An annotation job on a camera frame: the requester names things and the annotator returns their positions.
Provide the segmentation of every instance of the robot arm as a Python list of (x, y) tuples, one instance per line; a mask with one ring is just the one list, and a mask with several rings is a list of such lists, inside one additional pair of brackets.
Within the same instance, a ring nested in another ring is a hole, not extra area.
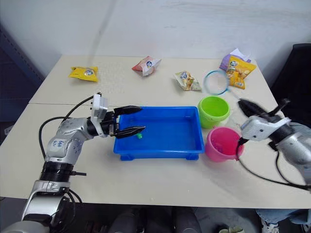
[(108, 104), (100, 94), (95, 94), (92, 115), (89, 118), (68, 118), (59, 126), (55, 137), (47, 145), (45, 162), (39, 180), (35, 181), (25, 205), (22, 221), (11, 225), (3, 233), (48, 233), (63, 232), (67, 215), (70, 176), (86, 175), (73, 171), (85, 141), (95, 136), (115, 136), (124, 138), (145, 129), (134, 126), (119, 129), (117, 118), (122, 114), (132, 114), (140, 107), (126, 106), (107, 112)]
[(286, 106), (288, 100), (271, 112), (248, 100), (241, 99), (239, 107), (249, 119), (241, 126), (242, 137), (246, 140), (272, 140), (276, 149), (283, 153), (284, 158), (302, 175), (306, 185), (311, 185), (311, 138), (296, 133), (288, 124), (289, 118), (281, 118), (276, 113)]

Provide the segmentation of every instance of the floor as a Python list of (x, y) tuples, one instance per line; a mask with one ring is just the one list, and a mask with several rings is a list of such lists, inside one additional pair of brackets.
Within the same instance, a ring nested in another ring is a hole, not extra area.
[[(20, 221), (22, 210), (26, 203), (25, 199), (1, 198), (1, 200), (0, 231), (12, 223)], [(83, 203), (83, 206), (78, 205), (76, 217), (77, 223), (79, 223), (80, 226), (77, 226), (77, 228), (81, 229), (81, 224), (83, 224), (82, 227), (85, 228), (86, 222), (89, 223), (89, 219), (100, 221), (101, 218), (105, 218), (106, 221), (113, 221), (115, 216), (125, 208), (128, 208), (128, 206), (88, 203)], [(195, 212), (202, 232), (204, 233), (213, 233), (217, 226), (223, 224), (232, 227), (241, 226), (246, 233), (261, 232), (260, 220), (254, 209), (193, 207), (193, 211)], [(294, 225), (288, 220), (285, 220), (280, 223), (280, 232), (300, 233), (301, 231), (298, 225)]]

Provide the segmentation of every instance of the blue tray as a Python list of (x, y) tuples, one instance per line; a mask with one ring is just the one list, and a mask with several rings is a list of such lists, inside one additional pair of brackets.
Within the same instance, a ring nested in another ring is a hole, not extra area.
[(120, 129), (146, 126), (136, 135), (116, 139), (113, 151), (121, 160), (185, 158), (197, 160), (204, 143), (196, 107), (143, 107), (140, 112), (120, 116)]

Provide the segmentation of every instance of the green cup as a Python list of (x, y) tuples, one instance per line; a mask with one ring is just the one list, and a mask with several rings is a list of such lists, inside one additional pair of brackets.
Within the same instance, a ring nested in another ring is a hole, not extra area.
[(202, 128), (212, 129), (230, 114), (229, 104), (217, 96), (208, 96), (198, 104)]

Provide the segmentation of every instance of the pink cup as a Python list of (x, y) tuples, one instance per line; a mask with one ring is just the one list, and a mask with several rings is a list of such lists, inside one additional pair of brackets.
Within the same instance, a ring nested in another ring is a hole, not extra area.
[[(236, 159), (236, 148), (241, 136), (228, 127), (217, 127), (211, 130), (205, 144), (205, 154), (214, 162)], [(244, 145), (239, 147), (238, 155), (243, 153)]]

